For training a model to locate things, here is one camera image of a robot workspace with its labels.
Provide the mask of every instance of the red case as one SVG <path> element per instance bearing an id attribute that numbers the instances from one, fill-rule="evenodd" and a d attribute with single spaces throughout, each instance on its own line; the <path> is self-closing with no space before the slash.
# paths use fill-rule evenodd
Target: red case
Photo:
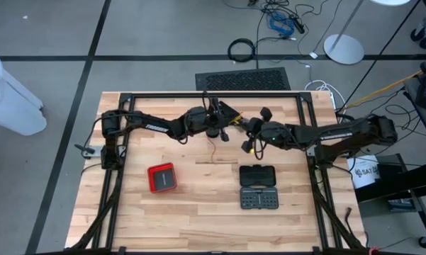
<path id="1" fill-rule="evenodd" d="M 171 170 L 172 171 L 172 175 L 173 175 L 173 182 L 174 185 L 170 186 L 168 188 L 163 188 L 160 190 L 156 189 L 156 183 L 155 183 L 155 173 L 159 172 L 159 171 L 167 171 L 167 170 Z M 166 164 L 160 164 L 158 166 L 151 166 L 150 168 L 148 168 L 148 181 L 150 182 L 150 191 L 152 193 L 158 193 L 161 191 L 168 191 L 171 190 L 173 188 L 176 188 L 176 176 L 175 176 L 175 169 L 173 167 L 172 163 L 166 163 Z"/>

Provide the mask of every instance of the white cable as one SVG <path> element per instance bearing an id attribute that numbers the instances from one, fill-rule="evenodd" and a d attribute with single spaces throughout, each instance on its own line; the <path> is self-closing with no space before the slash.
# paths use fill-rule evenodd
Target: white cable
<path id="1" fill-rule="evenodd" d="M 311 81 L 311 82 L 307 83 L 307 85 L 304 87 L 304 90 L 306 90 L 306 91 L 309 90 L 308 87 L 310 85 L 314 84 L 315 82 L 322 83 L 321 86 L 319 86 L 318 88 L 315 89 L 316 91 L 329 91 L 329 92 L 331 92 L 331 89 L 333 89 L 339 95 L 340 99 L 342 99 L 342 102 L 344 104 L 344 108 L 345 109 L 347 108 L 347 106 L 345 105 L 345 98 L 342 96 L 342 94 L 333 85 L 327 84 L 325 81 L 322 81 L 322 80 Z"/>

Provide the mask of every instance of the orange wire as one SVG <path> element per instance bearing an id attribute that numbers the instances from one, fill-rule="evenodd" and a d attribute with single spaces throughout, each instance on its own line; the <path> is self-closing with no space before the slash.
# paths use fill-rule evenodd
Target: orange wire
<path id="1" fill-rule="evenodd" d="M 213 141 L 210 140 L 210 138 L 207 136 L 206 138 L 208 138 L 208 141 L 210 141 L 210 143 L 214 146 L 214 150 L 213 153 L 211 153 L 211 163 L 215 164 L 213 161 L 213 156 L 214 156 L 214 152 L 215 152 L 215 144 Z"/>

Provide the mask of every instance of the blue cable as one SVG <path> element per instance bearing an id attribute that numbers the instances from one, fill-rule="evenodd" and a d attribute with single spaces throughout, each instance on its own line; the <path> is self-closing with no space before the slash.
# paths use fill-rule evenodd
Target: blue cable
<path id="1" fill-rule="evenodd" d="M 268 28 L 279 32 L 280 36 L 290 37 L 295 32 L 295 25 L 291 18 L 275 11 L 267 15 Z"/>

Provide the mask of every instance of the black floor mat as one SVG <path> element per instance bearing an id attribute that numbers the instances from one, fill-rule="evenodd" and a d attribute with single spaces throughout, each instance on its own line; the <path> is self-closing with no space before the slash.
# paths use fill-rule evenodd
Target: black floor mat
<path id="1" fill-rule="evenodd" d="M 291 90 L 285 68 L 196 74 L 198 91 Z"/>

